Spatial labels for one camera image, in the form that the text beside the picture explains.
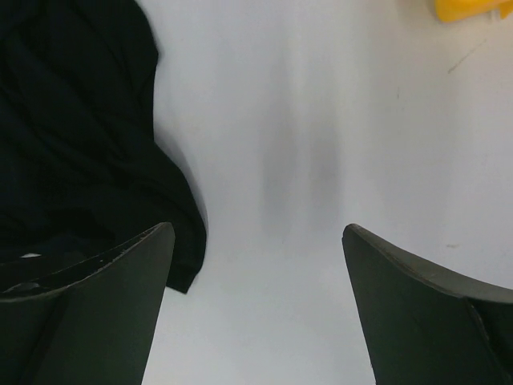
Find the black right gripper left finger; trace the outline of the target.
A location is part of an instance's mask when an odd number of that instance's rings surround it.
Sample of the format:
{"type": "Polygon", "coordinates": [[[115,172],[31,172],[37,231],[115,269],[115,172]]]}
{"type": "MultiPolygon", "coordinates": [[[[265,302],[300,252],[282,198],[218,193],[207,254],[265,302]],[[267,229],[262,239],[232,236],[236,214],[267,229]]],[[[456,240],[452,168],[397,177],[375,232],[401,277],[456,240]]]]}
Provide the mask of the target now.
{"type": "Polygon", "coordinates": [[[2,383],[141,383],[174,243],[161,223],[62,267],[48,257],[2,264],[2,383]]]}

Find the yellow plastic tray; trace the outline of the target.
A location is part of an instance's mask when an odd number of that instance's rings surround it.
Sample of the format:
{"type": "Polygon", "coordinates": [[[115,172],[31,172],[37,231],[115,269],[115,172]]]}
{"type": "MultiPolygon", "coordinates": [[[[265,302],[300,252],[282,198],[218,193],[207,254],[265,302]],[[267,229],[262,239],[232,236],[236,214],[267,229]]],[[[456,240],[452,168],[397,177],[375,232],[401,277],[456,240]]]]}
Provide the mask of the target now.
{"type": "Polygon", "coordinates": [[[456,22],[495,10],[505,19],[512,12],[512,0],[435,0],[434,8],[442,22],[456,22]]]}

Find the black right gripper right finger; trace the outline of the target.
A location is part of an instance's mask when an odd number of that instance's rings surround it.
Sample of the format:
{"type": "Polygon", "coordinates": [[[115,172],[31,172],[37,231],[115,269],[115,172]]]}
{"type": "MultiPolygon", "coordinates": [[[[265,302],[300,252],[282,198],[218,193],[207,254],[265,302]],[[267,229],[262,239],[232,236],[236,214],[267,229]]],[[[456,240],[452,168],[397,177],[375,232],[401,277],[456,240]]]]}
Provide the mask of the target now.
{"type": "Polygon", "coordinates": [[[378,384],[510,384],[512,291],[456,273],[359,225],[342,245],[378,384]]]}

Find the black t-shirt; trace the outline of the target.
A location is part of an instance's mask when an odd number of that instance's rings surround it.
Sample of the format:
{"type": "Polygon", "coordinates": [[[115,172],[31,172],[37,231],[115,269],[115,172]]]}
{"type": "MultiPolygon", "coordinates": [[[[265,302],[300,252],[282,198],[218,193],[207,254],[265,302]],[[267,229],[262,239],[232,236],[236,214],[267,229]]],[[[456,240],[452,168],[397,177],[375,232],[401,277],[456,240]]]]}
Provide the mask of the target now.
{"type": "Polygon", "coordinates": [[[188,292],[206,228],[156,144],[159,54],[134,1],[1,4],[1,282],[103,253],[161,222],[168,287],[188,292]]]}

